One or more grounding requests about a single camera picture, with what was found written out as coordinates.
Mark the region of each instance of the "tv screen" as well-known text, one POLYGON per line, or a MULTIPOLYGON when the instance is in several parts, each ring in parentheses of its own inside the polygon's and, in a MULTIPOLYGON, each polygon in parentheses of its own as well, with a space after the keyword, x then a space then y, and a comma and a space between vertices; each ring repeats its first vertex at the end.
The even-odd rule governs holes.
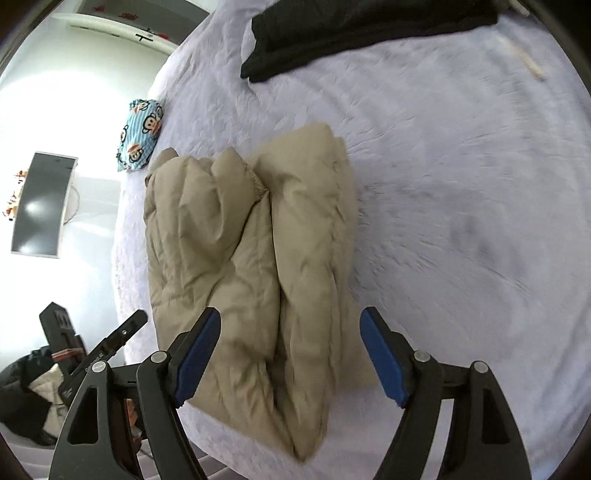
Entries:
POLYGON ((61 227, 77 159, 35 153, 18 203, 12 253, 59 257, 61 227))

